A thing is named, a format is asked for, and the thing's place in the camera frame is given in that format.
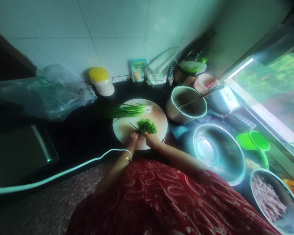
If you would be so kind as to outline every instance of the left hand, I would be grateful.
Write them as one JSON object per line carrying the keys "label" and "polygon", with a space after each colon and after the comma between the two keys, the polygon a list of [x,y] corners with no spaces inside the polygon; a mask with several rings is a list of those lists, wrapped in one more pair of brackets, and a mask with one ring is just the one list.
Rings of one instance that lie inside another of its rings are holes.
{"label": "left hand", "polygon": [[137,131],[132,131],[130,136],[127,138],[127,147],[126,149],[131,152],[133,155],[137,146],[139,134]]}

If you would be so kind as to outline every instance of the green onion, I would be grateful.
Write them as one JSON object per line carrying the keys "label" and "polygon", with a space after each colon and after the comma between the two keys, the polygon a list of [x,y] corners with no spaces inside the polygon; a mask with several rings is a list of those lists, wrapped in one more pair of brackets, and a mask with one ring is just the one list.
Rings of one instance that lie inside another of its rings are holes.
{"label": "green onion", "polygon": [[99,114],[104,118],[128,118],[139,117],[153,111],[152,105],[130,105],[120,104],[117,107],[104,108],[99,111]]}
{"label": "green onion", "polygon": [[157,128],[155,124],[149,120],[148,118],[142,119],[137,122],[138,128],[144,133],[147,132],[149,134],[157,134]]}

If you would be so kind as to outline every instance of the round cutting board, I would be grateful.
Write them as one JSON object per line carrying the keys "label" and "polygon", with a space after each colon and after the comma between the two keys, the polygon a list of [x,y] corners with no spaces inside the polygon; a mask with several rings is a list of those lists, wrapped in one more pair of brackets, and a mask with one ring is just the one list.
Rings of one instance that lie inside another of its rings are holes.
{"label": "round cutting board", "polygon": [[[121,143],[125,143],[127,141],[126,137],[128,137],[132,131],[136,130],[134,127],[131,126],[129,121],[138,128],[137,122],[143,118],[148,118],[157,127],[157,136],[159,137],[159,139],[163,140],[163,138],[166,136],[167,129],[168,129],[167,117],[165,113],[163,112],[163,110],[156,103],[149,100],[145,100],[145,99],[133,99],[133,100],[129,100],[125,102],[124,104],[139,105],[138,103],[152,105],[153,112],[146,115],[139,116],[139,117],[132,117],[132,118],[122,117],[119,120],[117,120],[117,118],[114,118],[112,121],[113,123],[112,126],[113,126],[113,131],[115,136],[118,138],[118,140]],[[136,149],[137,150],[150,149],[147,146],[146,139],[142,134],[139,137]]]}

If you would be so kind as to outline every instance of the scallion stalk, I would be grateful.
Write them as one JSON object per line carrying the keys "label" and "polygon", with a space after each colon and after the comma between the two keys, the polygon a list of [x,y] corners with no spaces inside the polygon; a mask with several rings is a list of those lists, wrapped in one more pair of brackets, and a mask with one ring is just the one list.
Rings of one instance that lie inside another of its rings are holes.
{"label": "scallion stalk", "polygon": [[117,107],[105,108],[99,111],[100,116],[104,118],[128,118],[139,117],[145,114],[149,114],[153,111],[152,105],[131,105],[120,104]]}

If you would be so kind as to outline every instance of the right hand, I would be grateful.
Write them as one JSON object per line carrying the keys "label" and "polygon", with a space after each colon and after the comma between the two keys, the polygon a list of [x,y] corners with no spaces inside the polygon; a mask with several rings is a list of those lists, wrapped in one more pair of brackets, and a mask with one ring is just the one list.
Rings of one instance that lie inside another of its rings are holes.
{"label": "right hand", "polygon": [[157,149],[162,143],[156,134],[148,134],[147,132],[144,132],[144,136],[146,138],[147,146],[151,149]]}

